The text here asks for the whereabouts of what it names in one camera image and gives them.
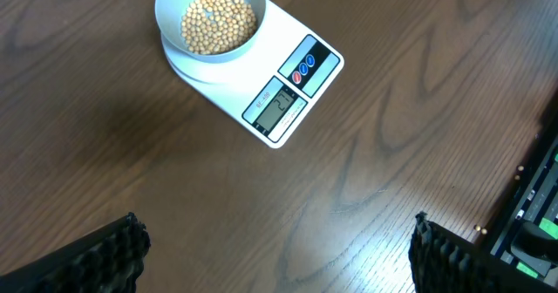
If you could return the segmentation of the soybeans in grey bowl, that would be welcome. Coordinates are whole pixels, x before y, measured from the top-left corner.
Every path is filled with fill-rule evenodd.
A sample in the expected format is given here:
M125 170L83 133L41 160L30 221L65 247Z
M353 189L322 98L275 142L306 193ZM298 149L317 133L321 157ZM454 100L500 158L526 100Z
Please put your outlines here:
M187 50L217 55L247 43L258 19L245 0L194 0L181 17L181 36Z

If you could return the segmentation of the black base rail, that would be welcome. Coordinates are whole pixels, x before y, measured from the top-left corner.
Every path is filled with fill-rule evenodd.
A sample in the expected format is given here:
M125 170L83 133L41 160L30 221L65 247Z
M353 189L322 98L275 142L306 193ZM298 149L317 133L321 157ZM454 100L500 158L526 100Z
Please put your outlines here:
M480 248L511 267L543 281L557 267L557 115L553 114L527 160L515 171Z

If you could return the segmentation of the grey round bowl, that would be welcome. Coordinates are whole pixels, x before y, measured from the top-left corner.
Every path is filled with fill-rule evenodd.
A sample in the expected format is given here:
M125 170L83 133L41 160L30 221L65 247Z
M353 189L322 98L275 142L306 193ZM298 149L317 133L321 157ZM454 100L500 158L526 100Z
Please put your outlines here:
M180 53L186 54L194 59L207 63L224 63L240 57L246 53L255 43L259 35L262 22L267 16L268 0L245 0L250 3L255 13L255 35L250 37L245 44L237 49L216 55L201 55L188 50L185 38L181 36L181 19L186 14L187 7L194 0L155 0L154 13L160 34Z

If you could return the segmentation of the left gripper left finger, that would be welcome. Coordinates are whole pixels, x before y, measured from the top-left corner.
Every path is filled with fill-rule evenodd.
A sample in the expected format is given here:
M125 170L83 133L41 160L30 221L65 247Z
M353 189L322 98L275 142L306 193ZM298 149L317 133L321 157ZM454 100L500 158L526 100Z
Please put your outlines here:
M1 276L1 291L134 293L151 247L133 213Z

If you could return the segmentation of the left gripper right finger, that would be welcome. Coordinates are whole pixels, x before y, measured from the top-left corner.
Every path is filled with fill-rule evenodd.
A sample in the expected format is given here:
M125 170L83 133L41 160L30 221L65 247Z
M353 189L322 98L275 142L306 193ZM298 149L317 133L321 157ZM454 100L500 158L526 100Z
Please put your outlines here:
M557 293L429 221L425 212L415 219L409 261L417 293Z

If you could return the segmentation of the white digital kitchen scale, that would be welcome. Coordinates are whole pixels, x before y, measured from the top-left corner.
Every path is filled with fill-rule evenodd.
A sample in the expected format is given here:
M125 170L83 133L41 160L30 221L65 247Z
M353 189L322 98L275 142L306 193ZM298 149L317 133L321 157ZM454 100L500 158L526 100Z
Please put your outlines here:
M179 77L271 148L281 147L344 67L344 57L272 2L242 56L210 64L162 41Z

